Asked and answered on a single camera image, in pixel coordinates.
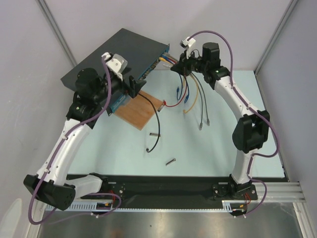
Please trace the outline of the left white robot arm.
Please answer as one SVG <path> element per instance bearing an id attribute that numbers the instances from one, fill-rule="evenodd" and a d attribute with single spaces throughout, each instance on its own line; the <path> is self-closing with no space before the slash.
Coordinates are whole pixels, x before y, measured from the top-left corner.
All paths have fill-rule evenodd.
<path id="1" fill-rule="evenodd" d="M 35 175 L 27 175 L 24 186 L 31 193 L 28 212 L 36 200 L 55 209 L 66 210 L 74 199 L 95 195 L 105 198 L 109 193 L 107 177 L 90 173 L 73 180 L 67 179 L 70 165 L 99 117 L 106 112 L 113 94 L 120 92 L 131 98 L 146 84 L 143 77 L 124 78 L 124 72 L 106 67 L 103 75 L 91 67 L 76 75 L 72 104 L 64 128 L 51 154 Z"/>

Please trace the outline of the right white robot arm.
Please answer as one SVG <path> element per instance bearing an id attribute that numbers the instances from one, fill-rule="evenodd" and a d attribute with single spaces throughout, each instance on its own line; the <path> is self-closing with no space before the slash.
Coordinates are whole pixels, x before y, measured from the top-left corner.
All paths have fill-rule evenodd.
<path id="1" fill-rule="evenodd" d="M 194 39 L 185 39 L 180 45 L 185 51 L 180 55 L 179 61 L 172 66 L 172 71 L 182 76 L 188 76 L 192 72 L 202 74 L 204 81 L 223 98 L 237 120 L 232 133 L 237 155 L 233 172 L 229 176 L 227 191 L 221 192 L 217 187 L 213 190 L 220 195 L 240 199 L 251 189 L 252 182 L 249 176 L 252 156 L 268 139 L 269 113 L 252 108 L 252 103 L 231 78 L 230 71 L 220 64 L 220 49 L 217 43 L 203 44 L 202 55 L 199 57 L 193 52 Z"/>

